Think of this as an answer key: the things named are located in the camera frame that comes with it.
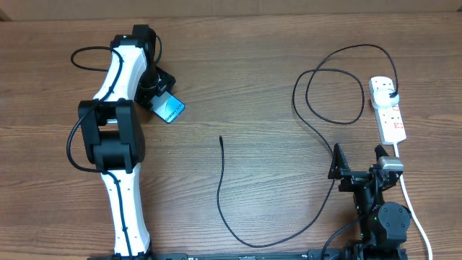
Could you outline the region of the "white charger plug adapter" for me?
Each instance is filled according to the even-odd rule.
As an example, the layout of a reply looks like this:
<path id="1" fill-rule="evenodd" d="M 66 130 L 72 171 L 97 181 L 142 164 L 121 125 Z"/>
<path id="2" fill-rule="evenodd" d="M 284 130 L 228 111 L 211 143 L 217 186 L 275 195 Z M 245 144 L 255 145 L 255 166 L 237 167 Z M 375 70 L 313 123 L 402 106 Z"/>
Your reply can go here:
<path id="1" fill-rule="evenodd" d="M 393 90 L 389 89 L 373 89 L 371 94 L 371 103 L 374 109 L 387 108 L 399 103 L 400 97 L 398 94 L 392 97 Z"/>

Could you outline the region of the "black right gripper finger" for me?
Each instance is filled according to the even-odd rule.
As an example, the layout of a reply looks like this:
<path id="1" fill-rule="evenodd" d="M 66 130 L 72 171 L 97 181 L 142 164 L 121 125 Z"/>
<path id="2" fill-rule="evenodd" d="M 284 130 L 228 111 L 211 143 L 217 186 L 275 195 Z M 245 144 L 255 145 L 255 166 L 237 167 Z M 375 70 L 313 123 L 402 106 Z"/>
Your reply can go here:
<path id="1" fill-rule="evenodd" d="M 334 145 L 331 167 L 328 172 L 328 179 L 342 179 L 350 172 L 347 159 L 339 143 Z"/>
<path id="2" fill-rule="evenodd" d="M 375 151 L 375 156 L 376 156 L 377 161 L 379 161 L 381 157 L 389 156 L 389 154 L 386 152 L 385 148 L 381 144 L 377 145 L 374 151 Z"/>

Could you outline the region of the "white power strip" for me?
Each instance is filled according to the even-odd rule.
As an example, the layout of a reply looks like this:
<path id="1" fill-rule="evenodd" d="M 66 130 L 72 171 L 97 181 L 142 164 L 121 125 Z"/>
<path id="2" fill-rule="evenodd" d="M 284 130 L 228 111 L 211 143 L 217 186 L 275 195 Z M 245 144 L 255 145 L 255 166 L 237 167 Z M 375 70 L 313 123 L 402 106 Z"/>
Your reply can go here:
<path id="1" fill-rule="evenodd" d="M 393 81 L 388 77 L 372 77 L 368 85 L 370 88 L 370 100 L 373 89 L 389 89 L 395 92 Z M 374 109 L 374 111 L 382 144 L 394 145 L 406 139 L 404 123 L 398 104 L 387 108 Z"/>

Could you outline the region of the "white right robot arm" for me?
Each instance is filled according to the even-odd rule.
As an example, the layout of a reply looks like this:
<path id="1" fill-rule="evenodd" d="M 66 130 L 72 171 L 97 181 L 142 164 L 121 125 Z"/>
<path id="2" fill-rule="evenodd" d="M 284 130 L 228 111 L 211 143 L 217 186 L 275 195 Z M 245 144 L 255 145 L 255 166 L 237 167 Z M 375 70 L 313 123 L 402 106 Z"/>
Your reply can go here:
<path id="1" fill-rule="evenodd" d="M 353 193 L 358 218 L 345 225 L 326 241 L 323 259 L 406 259 L 401 244 L 406 242 L 411 223 L 408 207 L 386 202 L 383 192 L 393 188 L 404 172 L 398 157 L 390 156 L 378 145 L 375 148 L 377 162 L 366 171 L 351 170 L 340 144 L 334 145 L 333 160 L 328 178 L 339 180 L 340 192 Z M 337 255 L 328 252 L 330 242 L 340 233 L 359 225 L 360 240 L 349 242 Z"/>

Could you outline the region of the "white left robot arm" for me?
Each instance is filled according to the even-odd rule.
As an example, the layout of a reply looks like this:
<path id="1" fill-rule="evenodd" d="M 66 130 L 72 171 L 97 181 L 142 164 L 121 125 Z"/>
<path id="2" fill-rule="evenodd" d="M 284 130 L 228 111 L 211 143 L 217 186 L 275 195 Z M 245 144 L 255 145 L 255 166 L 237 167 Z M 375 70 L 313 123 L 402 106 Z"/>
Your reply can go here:
<path id="1" fill-rule="evenodd" d="M 168 117 L 175 77 L 159 68 L 160 37 L 149 25 L 134 25 L 131 34 L 116 35 L 107 50 L 112 59 L 100 90 L 78 106 L 78 121 L 66 144 L 69 162 L 74 134 L 82 132 L 91 173 L 99 173 L 108 192 L 115 230 L 111 259 L 153 259 L 144 221 L 140 172 L 145 138 L 140 109 Z"/>

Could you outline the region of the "blue screen smartphone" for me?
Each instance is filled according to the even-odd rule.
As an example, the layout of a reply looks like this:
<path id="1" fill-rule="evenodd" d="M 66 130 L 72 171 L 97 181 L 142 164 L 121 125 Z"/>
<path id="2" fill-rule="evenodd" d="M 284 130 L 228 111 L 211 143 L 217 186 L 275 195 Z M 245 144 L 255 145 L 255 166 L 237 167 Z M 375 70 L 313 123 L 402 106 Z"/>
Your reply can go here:
<path id="1" fill-rule="evenodd" d="M 171 124 L 186 108 L 186 106 L 169 92 L 154 96 L 150 103 L 152 111 L 164 122 Z"/>

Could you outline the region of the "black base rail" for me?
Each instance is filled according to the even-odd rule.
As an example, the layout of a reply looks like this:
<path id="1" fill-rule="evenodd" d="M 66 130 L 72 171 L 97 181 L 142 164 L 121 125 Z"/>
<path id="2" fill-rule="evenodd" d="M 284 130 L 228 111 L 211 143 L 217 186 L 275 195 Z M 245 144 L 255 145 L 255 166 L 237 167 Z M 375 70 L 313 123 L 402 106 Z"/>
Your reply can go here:
<path id="1" fill-rule="evenodd" d="M 302 253 L 222 253 L 188 255 L 186 253 L 150 253 L 148 256 L 133 256 L 132 259 L 151 260 L 321 260 L 321 259 L 407 259 L 405 250 L 398 255 L 386 256 L 384 253 L 365 252 L 361 257 L 353 253 L 347 253 L 344 249 L 327 249 L 324 257 L 321 257 L 320 249 L 310 249 Z"/>

